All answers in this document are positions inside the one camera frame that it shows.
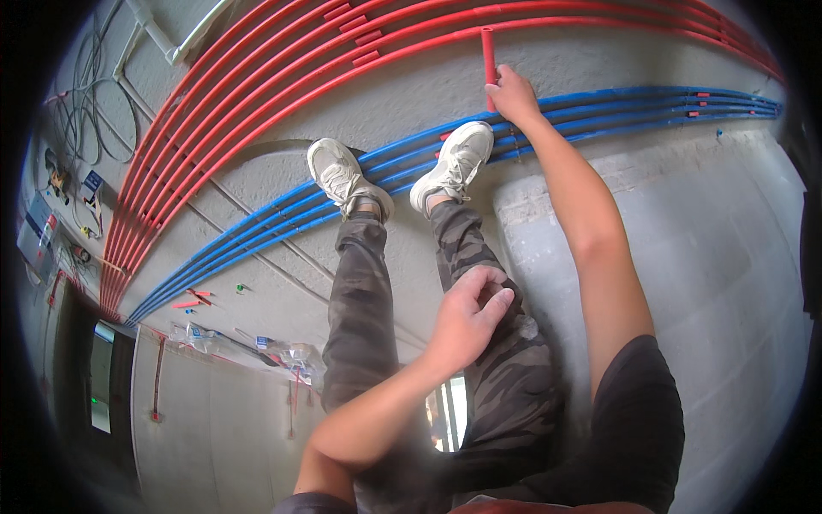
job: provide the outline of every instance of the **person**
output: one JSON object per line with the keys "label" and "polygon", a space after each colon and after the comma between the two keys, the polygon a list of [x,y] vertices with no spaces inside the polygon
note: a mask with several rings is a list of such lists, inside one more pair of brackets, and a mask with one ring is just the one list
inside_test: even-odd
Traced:
{"label": "person", "polygon": [[[654,337],[617,205],[540,113],[527,79],[498,68],[486,91],[536,151],[576,264],[588,338],[590,437],[549,468],[562,394],[552,352],[480,232],[466,188],[491,155],[482,122],[457,128],[410,192],[431,221],[445,291],[426,349],[400,369],[384,223],[394,206],[331,139],[308,151],[317,185],[343,214],[329,306],[322,404],[287,512],[666,512],[685,440],[677,386]],[[468,427],[459,451],[432,448],[425,398],[464,370]]]}

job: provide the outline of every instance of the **hand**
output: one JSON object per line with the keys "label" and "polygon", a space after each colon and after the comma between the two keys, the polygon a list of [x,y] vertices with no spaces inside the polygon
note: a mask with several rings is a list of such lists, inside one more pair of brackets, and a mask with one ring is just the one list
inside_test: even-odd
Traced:
{"label": "hand", "polygon": [[498,86],[486,84],[485,92],[494,100],[496,109],[517,127],[532,118],[542,118],[537,96],[527,78],[519,76],[507,64],[496,67]]}
{"label": "hand", "polygon": [[495,267],[475,266],[443,297],[423,358],[444,378],[471,364],[488,346],[514,300],[514,291],[501,286],[507,278]]}

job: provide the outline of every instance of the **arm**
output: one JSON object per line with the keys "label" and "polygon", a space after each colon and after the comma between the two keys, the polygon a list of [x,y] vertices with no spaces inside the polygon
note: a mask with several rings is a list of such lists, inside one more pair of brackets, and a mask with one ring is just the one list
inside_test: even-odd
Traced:
{"label": "arm", "polygon": [[[352,476],[394,444],[431,391],[471,364],[488,345],[514,292],[507,276],[476,266],[446,293],[423,354],[399,373],[343,405],[316,427],[302,454],[294,493],[325,493],[354,505]],[[493,295],[481,306],[478,299]]]}
{"label": "arm", "polygon": [[556,218],[580,280],[591,397],[613,358],[637,336],[654,335],[617,204],[597,172],[539,112],[527,79],[501,65],[486,85],[500,113],[529,139],[543,167]]}

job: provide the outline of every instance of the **white sneaker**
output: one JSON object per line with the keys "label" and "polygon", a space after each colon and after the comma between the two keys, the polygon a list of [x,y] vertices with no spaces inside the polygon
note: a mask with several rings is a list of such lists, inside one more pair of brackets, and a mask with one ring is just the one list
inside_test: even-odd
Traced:
{"label": "white sneaker", "polygon": [[379,204],[383,223],[394,213],[391,196],[363,177],[357,159],[341,142],[329,137],[314,141],[308,147],[308,169],[316,185],[339,207],[343,221],[349,218],[358,197]]}
{"label": "white sneaker", "polygon": [[426,218],[427,199],[432,193],[446,194],[457,202],[470,200],[468,185],[491,156],[494,131],[485,122],[468,122],[454,130],[442,144],[440,159],[434,169],[423,175],[411,188],[410,200],[414,210]]}

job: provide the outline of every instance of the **camouflage pants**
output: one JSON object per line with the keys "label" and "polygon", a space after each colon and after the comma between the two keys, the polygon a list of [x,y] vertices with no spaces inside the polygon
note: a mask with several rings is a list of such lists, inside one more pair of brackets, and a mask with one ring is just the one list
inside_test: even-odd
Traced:
{"label": "camouflage pants", "polygon": [[[483,240],[476,211],[446,201],[434,207],[431,222],[444,291],[473,266],[502,269]],[[326,411],[399,369],[385,244],[386,230],[369,212],[354,213],[339,228],[339,268],[323,351]],[[504,487],[547,468],[560,388],[551,351],[525,315],[519,288],[511,279],[505,286],[515,291],[515,300],[486,350],[464,370],[468,427],[460,450],[434,449],[421,411],[392,452],[358,476],[361,512],[447,512],[451,495]]]}

